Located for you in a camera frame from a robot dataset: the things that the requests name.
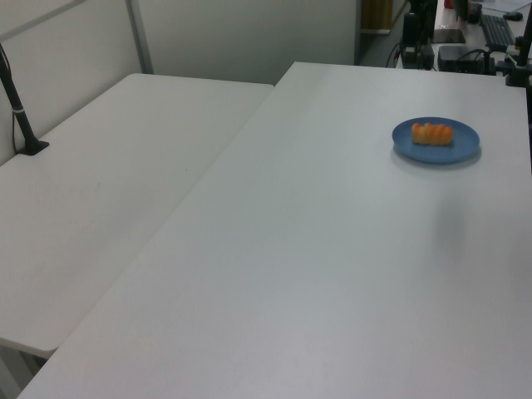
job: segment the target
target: white partition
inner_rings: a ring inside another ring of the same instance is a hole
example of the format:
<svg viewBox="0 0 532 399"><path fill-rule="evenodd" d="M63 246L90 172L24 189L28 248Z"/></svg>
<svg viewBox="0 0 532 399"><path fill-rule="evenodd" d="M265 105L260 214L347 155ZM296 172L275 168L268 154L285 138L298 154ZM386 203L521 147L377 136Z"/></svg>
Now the white partition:
<svg viewBox="0 0 532 399"><path fill-rule="evenodd" d="M2 45L37 137L140 71L125 0L86 0ZM21 136L17 128L19 148ZM11 106L0 87L0 165L12 156Z"/></svg>
<svg viewBox="0 0 532 399"><path fill-rule="evenodd" d="M132 1L156 74L276 84L295 61L355 61L359 0Z"/></svg>
<svg viewBox="0 0 532 399"><path fill-rule="evenodd" d="M0 41L83 0L2 0Z"/></svg>

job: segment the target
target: table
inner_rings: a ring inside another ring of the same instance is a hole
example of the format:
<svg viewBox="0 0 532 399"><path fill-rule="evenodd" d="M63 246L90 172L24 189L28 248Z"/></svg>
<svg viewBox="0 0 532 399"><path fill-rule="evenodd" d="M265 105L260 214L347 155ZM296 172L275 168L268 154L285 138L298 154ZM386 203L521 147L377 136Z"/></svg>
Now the table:
<svg viewBox="0 0 532 399"><path fill-rule="evenodd" d="M398 155L427 115L481 156ZM296 63L20 398L528 399L528 151L503 79Z"/></svg>
<svg viewBox="0 0 532 399"><path fill-rule="evenodd" d="M49 357L272 87L132 75L0 168L0 344Z"/></svg>

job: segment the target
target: computer keyboard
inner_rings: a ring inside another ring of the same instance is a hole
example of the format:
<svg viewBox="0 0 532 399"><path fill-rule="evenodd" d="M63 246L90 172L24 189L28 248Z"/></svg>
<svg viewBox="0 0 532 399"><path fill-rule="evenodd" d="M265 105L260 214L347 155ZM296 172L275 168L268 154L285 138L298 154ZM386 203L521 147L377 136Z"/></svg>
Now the computer keyboard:
<svg viewBox="0 0 532 399"><path fill-rule="evenodd" d="M484 31L487 47L507 47L515 44L514 34L504 18L482 14L480 25Z"/></svg>

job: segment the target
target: blue plate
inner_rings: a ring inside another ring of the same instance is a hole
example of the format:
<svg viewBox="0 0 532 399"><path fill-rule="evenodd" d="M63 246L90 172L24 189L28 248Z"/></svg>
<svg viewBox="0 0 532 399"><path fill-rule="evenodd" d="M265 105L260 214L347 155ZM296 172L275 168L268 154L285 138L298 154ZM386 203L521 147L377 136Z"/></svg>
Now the blue plate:
<svg viewBox="0 0 532 399"><path fill-rule="evenodd" d="M453 129L450 145L421 145L412 142L412 125L430 122L434 125L443 123ZM410 119L396 126L392 132L396 148L404 155L429 164L454 164L476 155L480 147L480 137L476 131L459 121L452 119L424 117Z"/></svg>

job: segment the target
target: black cable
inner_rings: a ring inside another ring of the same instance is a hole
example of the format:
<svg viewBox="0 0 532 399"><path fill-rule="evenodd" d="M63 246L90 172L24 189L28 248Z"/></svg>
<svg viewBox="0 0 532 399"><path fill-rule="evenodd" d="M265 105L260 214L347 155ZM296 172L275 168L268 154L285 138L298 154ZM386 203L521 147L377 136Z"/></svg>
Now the black cable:
<svg viewBox="0 0 532 399"><path fill-rule="evenodd" d="M482 50L481 48L476 48L475 50L471 50L470 52L467 52L465 54L462 54L461 56L459 56L458 58L455 59L455 62L458 62L459 60L461 60L462 58L465 58L467 56L470 56L471 54L476 54L477 52L481 53L481 54L489 54L486 50Z"/></svg>
<svg viewBox="0 0 532 399"><path fill-rule="evenodd" d="M9 65L9 60L7 59L6 52L3 50L2 43L0 43L0 54L6 60L7 70L9 71L9 75L11 75L11 65Z"/></svg>
<svg viewBox="0 0 532 399"><path fill-rule="evenodd" d="M15 113L12 112L12 125L11 125L11 140L13 143L13 151L15 151L15 155L18 154L17 146L15 145Z"/></svg>
<svg viewBox="0 0 532 399"><path fill-rule="evenodd" d="M9 59L7 58L6 52L3 50L2 43L0 43L0 55L3 57L3 59L6 62L7 70L9 71L9 76L11 76L11 65L9 65ZM15 145L15 112L11 112L11 141L13 143L13 151L15 151L15 155L18 154L17 146Z"/></svg>
<svg viewBox="0 0 532 399"><path fill-rule="evenodd" d="M393 54L393 52L394 52L394 51L396 50L396 48L397 48L398 46L400 46L400 45L401 45L400 42L397 43L397 44L392 48L392 50L390 51L390 55L388 56L388 59L387 59L387 61L386 61L386 68L388 68L388 64L390 64L390 58L392 58L392 54Z"/></svg>

